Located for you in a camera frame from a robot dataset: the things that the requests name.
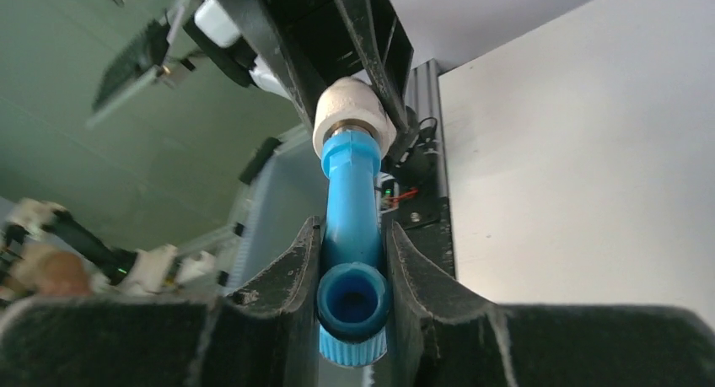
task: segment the white pipe fitting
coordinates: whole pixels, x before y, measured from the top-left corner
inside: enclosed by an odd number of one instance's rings
[[[375,92],[356,78],[338,79],[318,99],[313,129],[313,148],[318,157],[325,141],[341,126],[359,126],[369,132],[382,157],[397,134]]]

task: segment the white plastic part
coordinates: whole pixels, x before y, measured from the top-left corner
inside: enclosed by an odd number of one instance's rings
[[[110,285],[110,279],[101,271],[96,271],[89,278],[89,288],[92,290],[92,294],[106,294],[115,291]]]
[[[139,250],[137,262],[119,283],[122,294],[132,296],[151,295],[161,292],[171,264],[176,257],[176,247],[164,245],[149,252]]]
[[[278,96],[291,100],[288,91],[283,87],[281,81],[273,75],[271,69],[262,58],[258,57],[255,59],[255,67],[250,70],[250,77],[253,78],[255,86],[266,92],[271,92],[272,94],[277,94]]]
[[[15,206],[5,220],[8,223],[18,224],[27,230],[30,238],[42,241],[45,230],[42,227],[55,220],[55,212],[63,212],[66,208],[56,203],[38,202],[32,199],[22,199]]]
[[[198,256],[190,256],[181,261],[181,268],[176,274],[175,283],[181,284],[210,273],[216,265],[216,257],[206,251]]]
[[[239,26],[217,0],[206,0],[194,14],[194,22],[206,37],[217,46],[228,48],[241,36]]]
[[[326,135],[341,121],[360,121],[372,127],[383,157],[395,140],[395,126],[385,115],[377,95],[359,79],[340,78],[318,99],[313,129],[313,148],[318,157],[323,152]]]

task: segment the blue threaded fitting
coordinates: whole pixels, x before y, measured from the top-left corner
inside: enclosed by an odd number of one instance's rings
[[[376,267],[382,259],[374,180],[380,150],[368,134],[345,131],[323,147],[330,180],[317,293],[320,353],[342,366],[366,366],[387,350],[391,297]]]
[[[320,354],[338,366],[361,368],[377,362],[387,353],[387,337],[384,327],[372,338],[352,344],[338,341],[320,326]]]

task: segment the white wall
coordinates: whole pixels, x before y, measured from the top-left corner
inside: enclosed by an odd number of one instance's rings
[[[458,67],[590,0],[390,0],[415,47],[413,66]]]
[[[464,284],[715,325],[715,0],[595,0],[440,83]]]

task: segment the blue pipe cap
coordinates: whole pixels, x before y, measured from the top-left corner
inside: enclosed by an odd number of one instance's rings
[[[387,353],[387,336],[384,328],[372,338],[360,343],[338,341],[320,326],[320,354],[338,366],[361,368],[377,362]]]
[[[387,280],[377,269],[360,262],[333,266],[320,279],[317,300],[325,331],[320,333],[320,353],[326,359],[364,366],[386,352],[384,325],[392,299]]]

